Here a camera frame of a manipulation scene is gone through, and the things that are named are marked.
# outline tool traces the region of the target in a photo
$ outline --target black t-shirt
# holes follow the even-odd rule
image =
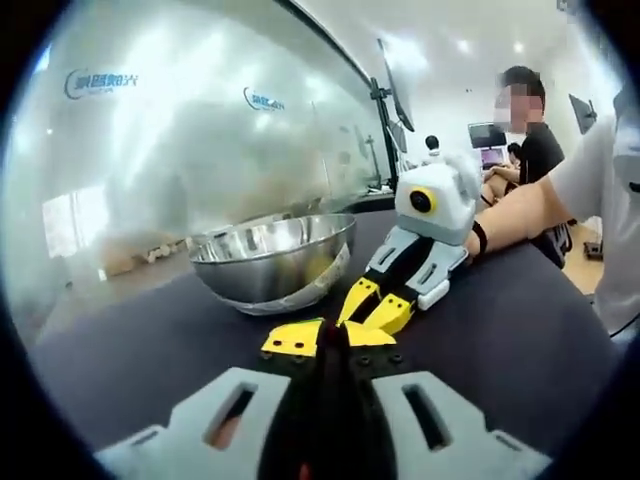
[[[562,147],[546,123],[529,125],[520,150],[520,185],[535,183],[564,160]]]

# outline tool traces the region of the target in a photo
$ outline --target glass wall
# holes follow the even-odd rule
[[[276,2],[81,2],[46,60],[6,154],[18,321],[114,257],[291,205],[344,207],[376,180],[374,156],[389,176],[368,85]]]

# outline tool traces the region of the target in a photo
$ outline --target dark tabletop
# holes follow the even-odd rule
[[[315,307],[253,318],[185,275],[55,334],[31,352],[71,424],[94,448],[150,424],[231,366],[249,366],[271,328],[337,317],[345,293],[394,222],[358,215],[349,273]],[[553,454],[607,380],[615,355],[589,302],[529,244],[468,268],[397,335],[431,371],[499,428]]]

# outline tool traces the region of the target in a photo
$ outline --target metal bowl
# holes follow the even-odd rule
[[[200,279],[225,303],[251,315],[291,312],[324,297],[346,271],[353,215],[239,225],[190,252]]]

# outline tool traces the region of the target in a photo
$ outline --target black wristband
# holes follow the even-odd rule
[[[475,220],[473,221],[473,233],[475,233],[478,236],[478,240],[480,241],[480,251],[478,252],[478,257],[480,255],[483,255],[484,252],[487,251],[487,234],[484,232],[484,228],[482,228],[482,226],[476,222]]]

